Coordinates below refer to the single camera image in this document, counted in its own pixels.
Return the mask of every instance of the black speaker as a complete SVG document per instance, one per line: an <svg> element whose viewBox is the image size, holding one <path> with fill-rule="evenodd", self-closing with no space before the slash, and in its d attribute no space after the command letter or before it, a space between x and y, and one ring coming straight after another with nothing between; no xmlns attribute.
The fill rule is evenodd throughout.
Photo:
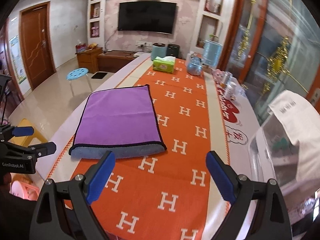
<svg viewBox="0 0 320 240"><path fill-rule="evenodd" d="M176 44L168 44L166 56L179 58L180 46Z"/></svg>

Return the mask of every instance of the towel black trim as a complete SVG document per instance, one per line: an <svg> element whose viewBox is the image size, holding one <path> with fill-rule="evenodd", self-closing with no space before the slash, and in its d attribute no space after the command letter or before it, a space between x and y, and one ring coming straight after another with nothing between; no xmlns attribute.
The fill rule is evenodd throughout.
<svg viewBox="0 0 320 240"><path fill-rule="evenodd" d="M81 124L81 121L82 121L82 117L84 115L84 111L87 107L87 104L88 104L88 101L89 101L89 98L92 94L94 93L97 93L97 92L101 92L101 91L107 91L107 90L113 90L113 89L123 89L123 88L135 88L135 87L148 87L148 92L149 92L149 96L150 96L150 101L151 101L151 105L152 105L152 109L153 109L153 113L154 113L154 116L155 116L155 121L156 121L156 126L157 126L157 130L158 130L158 134L159 134L159 137L160 137L160 142L159 141L149 141L149 142L141 142L141 143L131 143L131 144L119 144L119 145L98 145L98 144L75 144L75 140L76 140L76 135L77 135L77 132L78 132L78 129L80 127L80 124ZM160 133L160 129L159 129L159 124L158 124L158 120L157 120L157 116L156 116L156 111L155 111L155 107L153 105L153 102L152 102L152 97L151 97L151 93L150 93L150 86L149 84L146 84L146 85L143 85L143 86L135 86L135 87L123 87L123 88L111 88L111 89L105 89L105 90L99 90L99 91L95 91L93 93L91 93L87 99L87 102L85 103L85 106L84 106L84 109L83 109L83 112L82 112L82 115L81 115L81 118L80 118L80 121L79 121L79 124L78 124L78 127L76 129L76 133L75 133L75 136L74 136L74 139L73 139L73 142L72 142L72 147L69 149L69 155L71 155L71 151L77 147L94 147L94 148L116 148L116 147L131 147L131 146L141 146L141 145L147 145L147 144L159 144L161 146L164 147L164 150L167 150L167 147L166 145L164 144L163 142L163 139L162 139L162 136L161 136L161 133Z"/></svg>

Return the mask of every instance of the pink stool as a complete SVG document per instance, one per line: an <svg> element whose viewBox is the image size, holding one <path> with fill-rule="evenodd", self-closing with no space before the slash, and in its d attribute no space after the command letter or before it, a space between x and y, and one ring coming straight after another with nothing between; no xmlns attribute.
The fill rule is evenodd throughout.
<svg viewBox="0 0 320 240"><path fill-rule="evenodd" d="M12 195L23 199L37 200L40 194L40 189L38 187L16 180L11 185L11 192Z"/></svg>

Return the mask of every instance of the orange table runner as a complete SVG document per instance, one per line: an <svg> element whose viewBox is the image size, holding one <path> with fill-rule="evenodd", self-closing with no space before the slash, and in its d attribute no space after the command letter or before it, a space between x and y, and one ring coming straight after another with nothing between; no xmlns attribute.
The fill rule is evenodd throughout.
<svg viewBox="0 0 320 240"><path fill-rule="evenodd" d="M147 69L135 86L145 84L168 150L117 160L93 211L106 231L127 240L200 240L211 187L205 156L212 148L204 77L189 75L176 60L173 74ZM72 178L96 162L82 159Z"/></svg>

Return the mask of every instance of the purple towel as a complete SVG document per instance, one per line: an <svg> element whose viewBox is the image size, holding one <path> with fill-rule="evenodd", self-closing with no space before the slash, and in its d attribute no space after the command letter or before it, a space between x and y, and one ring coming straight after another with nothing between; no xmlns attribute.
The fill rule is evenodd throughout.
<svg viewBox="0 0 320 240"><path fill-rule="evenodd" d="M149 85L92 93L84 107L69 154L100 159L110 150L116 158L163 152L165 146Z"/></svg>

